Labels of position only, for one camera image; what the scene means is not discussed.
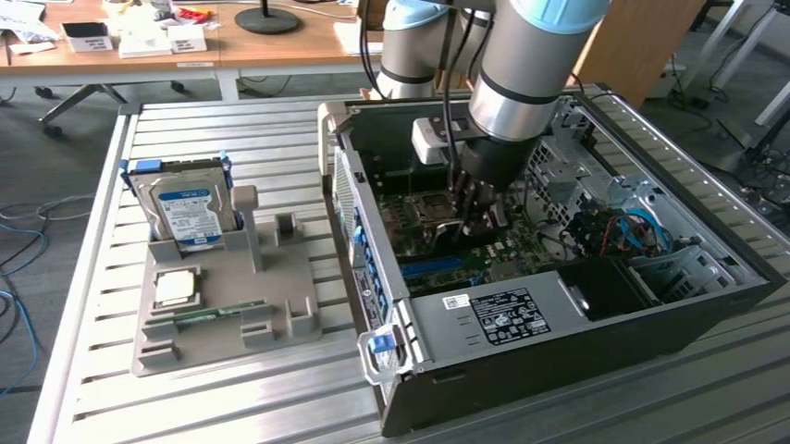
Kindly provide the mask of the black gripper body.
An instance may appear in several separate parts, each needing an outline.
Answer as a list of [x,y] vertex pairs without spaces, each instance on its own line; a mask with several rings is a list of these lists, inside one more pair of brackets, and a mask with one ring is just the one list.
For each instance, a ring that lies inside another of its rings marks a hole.
[[468,139],[460,154],[460,171],[493,191],[504,191],[521,175],[537,142],[537,137],[517,142],[489,137]]

